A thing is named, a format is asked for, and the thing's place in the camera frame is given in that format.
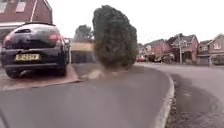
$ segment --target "yellow license plate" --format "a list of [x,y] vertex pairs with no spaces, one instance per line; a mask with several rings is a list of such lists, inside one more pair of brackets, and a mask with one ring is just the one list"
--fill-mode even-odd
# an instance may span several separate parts
[[16,55],[16,61],[32,61],[40,60],[39,54],[18,54]]

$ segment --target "car rear wheel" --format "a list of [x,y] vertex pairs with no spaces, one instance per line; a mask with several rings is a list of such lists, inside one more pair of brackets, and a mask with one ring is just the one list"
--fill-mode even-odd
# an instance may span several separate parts
[[21,71],[18,70],[5,70],[5,72],[12,79],[19,78],[21,74]]

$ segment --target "brick house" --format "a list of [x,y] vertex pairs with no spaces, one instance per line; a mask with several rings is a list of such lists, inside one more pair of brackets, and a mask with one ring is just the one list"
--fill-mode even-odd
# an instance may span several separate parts
[[170,46],[164,39],[159,39],[145,44],[148,56],[154,56],[155,59],[161,60],[161,58],[170,52]]
[[141,58],[142,56],[146,55],[146,48],[144,45],[138,43],[138,55],[137,58]]
[[53,22],[47,0],[0,0],[0,43],[11,30],[26,22]]
[[224,35],[219,34],[213,40],[201,42],[198,52],[198,63],[200,65],[224,64],[223,60],[215,60],[217,56],[224,58]]
[[173,48],[179,49],[181,47],[183,62],[191,60],[193,63],[197,62],[197,52],[199,41],[196,35],[182,36],[173,42]]

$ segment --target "white sky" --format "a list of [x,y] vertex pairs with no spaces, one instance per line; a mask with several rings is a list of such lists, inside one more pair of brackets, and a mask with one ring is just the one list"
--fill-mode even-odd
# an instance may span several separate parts
[[92,25],[93,12],[110,5],[128,16],[138,31],[138,42],[164,38],[178,33],[196,34],[212,39],[224,33],[223,0],[48,0],[53,20],[61,33],[73,37],[79,25]]

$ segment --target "pavement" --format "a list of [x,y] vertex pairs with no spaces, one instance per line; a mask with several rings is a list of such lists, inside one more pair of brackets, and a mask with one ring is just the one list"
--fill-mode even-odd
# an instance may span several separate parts
[[172,87],[163,72],[135,67],[100,80],[4,91],[0,92],[0,126],[163,128]]
[[139,63],[169,73],[176,83],[176,110],[168,128],[223,128],[224,70]]
[[79,77],[72,65],[67,66],[65,77],[57,76],[54,70],[40,70],[24,73],[20,79],[10,79],[0,68],[0,81],[0,91],[6,91],[78,82]]

